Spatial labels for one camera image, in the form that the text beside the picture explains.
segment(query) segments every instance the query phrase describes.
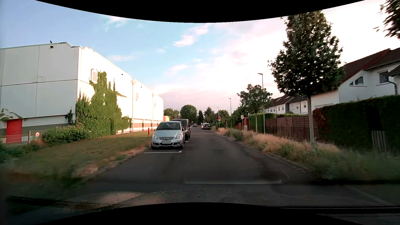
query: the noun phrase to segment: parking space marking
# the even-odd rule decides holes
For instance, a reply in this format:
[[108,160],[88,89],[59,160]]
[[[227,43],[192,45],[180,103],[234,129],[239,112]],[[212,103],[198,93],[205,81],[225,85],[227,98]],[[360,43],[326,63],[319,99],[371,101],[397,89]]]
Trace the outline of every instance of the parking space marking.
[[178,152],[151,152],[151,153],[181,153],[182,151],[178,151]]

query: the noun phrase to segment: building wall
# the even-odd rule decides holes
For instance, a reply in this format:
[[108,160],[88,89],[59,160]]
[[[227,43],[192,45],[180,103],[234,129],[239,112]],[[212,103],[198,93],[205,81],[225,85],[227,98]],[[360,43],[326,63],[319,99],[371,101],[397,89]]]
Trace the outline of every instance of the building wall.
[[324,107],[326,105],[338,104],[339,103],[339,90],[334,90],[322,94],[316,94],[311,96],[311,109],[314,110],[316,108]]
[[[357,100],[365,100],[368,98],[382,97],[385,95],[394,94],[394,87],[391,83],[379,83],[379,73],[388,71],[390,72],[396,68],[400,63],[393,63],[387,66],[382,66],[374,70],[360,71],[350,79],[346,80],[339,87],[339,102],[350,102]],[[363,77],[364,85],[362,86],[350,86],[351,82],[354,82],[360,76]],[[389,77],[389,81],[394,82],[393,77]]]
[[[26,119],[23,127],[65,125],[64,115],[75,111],[79,93],[89,98],[94,94],[89,85],[91,69],[105,71],[111,86],[115,81],[123,95],[117,97],[123,116],[132,117],[132,96],[139,94],[133,103],[135,130],[143,129],[144,120],[151,124],[154,119],[155,126],[163,120],[161,97],[153,97],[139,82],[132,90],[130,75],[90,48],[68,43],[0,49],[0,108]],[[0,129],[6,129],[6,123],[1,122]]]
[[6,48],[0,57],[0,108],[32,118],[65,115],[76,102],[77,48],[67,43]]

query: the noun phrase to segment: house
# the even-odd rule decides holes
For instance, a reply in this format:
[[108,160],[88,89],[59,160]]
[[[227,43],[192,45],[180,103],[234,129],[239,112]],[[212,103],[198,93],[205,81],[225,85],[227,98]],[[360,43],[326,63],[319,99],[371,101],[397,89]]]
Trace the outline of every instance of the house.
[[[336,90],[311,96],[312,110],[327,105],[397,94],[397,87],[400,85],[400,48],[386,49],[347,63],[343,67],[345,74]],[[308,113],[305,96],[289,99],[289,111],[296,114]]]
[[289,112],[288,102],[292,99],[293,97],[288,96],[287,94],[285,94],[282,97],[273,99],[271,106],[265,109],[265,113],[276,113],[276,114],[288,113]]

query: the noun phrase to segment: green shrub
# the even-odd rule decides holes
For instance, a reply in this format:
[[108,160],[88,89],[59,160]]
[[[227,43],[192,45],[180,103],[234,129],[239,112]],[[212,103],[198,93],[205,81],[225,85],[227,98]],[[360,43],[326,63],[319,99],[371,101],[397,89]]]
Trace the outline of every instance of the green shrub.
[[341,147],[372,149],[371,130],[384,130],[392,150],[400,150],[400,96],[346,102],[313,111],[318,137]]
[[66,128],[49,130],[42,135],[43,141],[49,146],[72,143],[89,138],[89,132],[82,128]]

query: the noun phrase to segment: street lamp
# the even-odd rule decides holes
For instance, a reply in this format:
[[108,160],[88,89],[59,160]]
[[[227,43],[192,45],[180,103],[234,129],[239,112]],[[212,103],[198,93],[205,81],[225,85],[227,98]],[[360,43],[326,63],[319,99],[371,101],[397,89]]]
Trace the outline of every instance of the street lamp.
[[230,100],[230,127],[232,128],[232,99],[228,98]]
[[[264,75],[261,74],[261,79],[262,79],[262,89],[264,89]],[[265,109],[264,106],[262,106],[262,123],[263,123],[263,128],[264,128],[264,134],[265,134]]]

